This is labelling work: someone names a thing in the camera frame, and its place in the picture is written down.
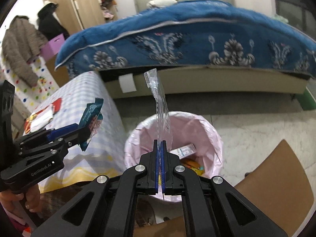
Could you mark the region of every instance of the window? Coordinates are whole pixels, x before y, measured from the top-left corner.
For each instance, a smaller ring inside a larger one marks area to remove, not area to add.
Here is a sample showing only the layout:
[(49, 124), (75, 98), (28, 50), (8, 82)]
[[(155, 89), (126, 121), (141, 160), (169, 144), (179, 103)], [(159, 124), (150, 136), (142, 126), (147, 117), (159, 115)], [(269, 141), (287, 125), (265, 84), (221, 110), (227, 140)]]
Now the window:
[(276, 13), (289, 24), (316, 39), (316, 20), (301, 0), (275, 0)]

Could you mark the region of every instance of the bed frame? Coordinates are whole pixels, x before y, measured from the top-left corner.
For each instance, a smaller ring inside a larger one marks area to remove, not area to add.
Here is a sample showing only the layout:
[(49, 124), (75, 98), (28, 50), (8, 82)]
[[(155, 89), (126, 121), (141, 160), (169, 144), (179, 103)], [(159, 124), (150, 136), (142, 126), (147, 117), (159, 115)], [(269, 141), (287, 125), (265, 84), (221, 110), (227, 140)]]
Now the bed frame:
[[(134, 0), (137, 12), (146, 9), (150, 0)], [(235, 5), (235, 0), (221, 0)], [(235, 67), (190, 66), (159, 71), (166, 94), (190, 92), (279, 92), (303, 93), (307, 80), (274, 70)], [(112, 98), (151, 95), (143, 74), (134, 76), (137, 91), (123, 93), (119, 82), (105, 83)]]

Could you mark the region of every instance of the wardrobe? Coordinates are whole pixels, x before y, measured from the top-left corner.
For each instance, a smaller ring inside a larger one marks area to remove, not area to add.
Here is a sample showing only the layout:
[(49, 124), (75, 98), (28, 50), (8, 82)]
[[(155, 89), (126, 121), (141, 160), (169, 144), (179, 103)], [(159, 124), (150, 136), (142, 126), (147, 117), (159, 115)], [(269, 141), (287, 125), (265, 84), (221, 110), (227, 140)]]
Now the wardrobe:
[[(105, 24), (98, 0), (50, 0), (58, 4), (56, 14), (70, 35), (83, 29)], [(117, 20), (116, 6), (108, 7)]]

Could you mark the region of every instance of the silver screw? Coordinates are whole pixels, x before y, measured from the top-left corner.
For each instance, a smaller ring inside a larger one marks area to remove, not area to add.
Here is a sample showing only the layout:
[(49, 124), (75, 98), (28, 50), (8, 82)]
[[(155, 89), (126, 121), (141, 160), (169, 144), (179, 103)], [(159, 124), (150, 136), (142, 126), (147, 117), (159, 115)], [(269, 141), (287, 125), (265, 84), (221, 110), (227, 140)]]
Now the silver screw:
[(145, 170), (145, 166), (143, 165), (137, 165), (135, 167), (135, 170), (138, 171), (138, 172), (143, 172)]
[(97, 178), (97, 182), (98, 183), (105, 183), (107, 180), (106, 176), (104, 175), (100, 175), (98, 178)]
[(176, 166), (176, 171), (177, 172), (183, 172), (185, 170), (184, 166)]
[(223, 182), (223, 178), (221, 178), (220, 176), (216, 176), (213, 178), (213, 182), (217, 184), (221, 184)]

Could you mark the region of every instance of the human hand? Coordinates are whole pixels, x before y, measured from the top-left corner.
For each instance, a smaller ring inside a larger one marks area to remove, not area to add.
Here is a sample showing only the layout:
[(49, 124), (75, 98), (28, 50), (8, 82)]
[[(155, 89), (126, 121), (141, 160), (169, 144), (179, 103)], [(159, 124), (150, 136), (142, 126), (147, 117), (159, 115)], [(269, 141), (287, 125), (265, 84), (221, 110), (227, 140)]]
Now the human hand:
[[(26, 196), (26, 209), (30, 210), (30, 212), (40, 212), (42, 210), (42, 203), (40, 200), (40, 192), (38, 184), (32, 186), (28, 189), (25, 194)], [(14, 201), (20, 201), (24, 198), (24, 194), (15, 195), (10, 190), (0, 192), (0, 202), (2, 206), (9, 212), (19, 216), (19, 212), (14, 206)]]

